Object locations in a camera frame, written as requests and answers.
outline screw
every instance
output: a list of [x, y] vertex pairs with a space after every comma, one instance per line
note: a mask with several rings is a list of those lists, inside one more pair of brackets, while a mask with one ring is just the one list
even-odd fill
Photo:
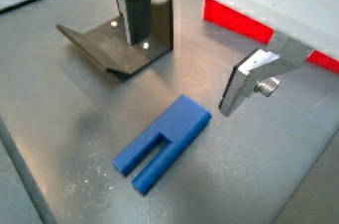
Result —
[[110, 26], [114, 28], [117, 26], [117, 22], [110, 22]]
[[265, 97], [269, 97], [273, 91], [277, 89], [280, 81], [270, 77], [256, 84], [254, 92], [260, 92]]
[[146, 42], [144, 42], [144, 43], [142, 43], [142, 49], [144, 49], [144, 50], [149, 50], [149, 48], [150, 48], [149, 44], [148, 44]]

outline metal clamp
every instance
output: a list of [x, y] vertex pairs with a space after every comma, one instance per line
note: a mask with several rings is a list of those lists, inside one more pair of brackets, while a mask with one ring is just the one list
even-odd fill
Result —
[[256, 92], [265, 97], [272, 94], [278, 86], [273, 76], [297, 69], [312, 51], [309, 46], [281, 32], [273, 33], [266, 49], [269, 52], [253, 50], [233, 67], [218, 105], [220, 112], [226, 117], [238, 108], [245, 98]]
[[173, 49], [172, 0], [116, 0], [118, 16], [83, 34], [57, 25], [103, 71], [130, 75]]

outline blue slotted block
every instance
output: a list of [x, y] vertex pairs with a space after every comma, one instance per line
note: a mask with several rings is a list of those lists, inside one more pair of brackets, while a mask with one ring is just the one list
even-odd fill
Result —
[[117, 170], [128, 175], [156, 145], [160, 142], [165, 143], [160, 153], [132, 181], [142, 195], [194, 140], [209, 119], [208, 110], [181, 95], [113, 159], [111, 164]]

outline red strip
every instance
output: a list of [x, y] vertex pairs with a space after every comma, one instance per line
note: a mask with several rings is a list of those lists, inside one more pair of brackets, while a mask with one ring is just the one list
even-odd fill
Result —
[[[273, 29], [270, 27], [214, 0], [205, 0], [204, 20], [264, 44], [268, 43], [272, 36]], [[325, 69], [339, 73], [339, 61], [325, 54], [314, 51], [306, 60]]]

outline metal table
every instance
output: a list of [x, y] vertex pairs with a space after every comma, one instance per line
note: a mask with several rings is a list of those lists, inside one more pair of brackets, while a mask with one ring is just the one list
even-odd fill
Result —
[[[339, 78], [305, 64], [230, 118], [217, 104], [233, 65], [258, 43], [174, 0], [174, 51], [132, 78], [103, 74], [54, 29], [85, 32], [113, 0], [41, 0], [0, 16], [0, 115], [58, 223], [269, 223], [339, 126]], [[178, 95], [212, 120], [140, 196], [111, 158]]]

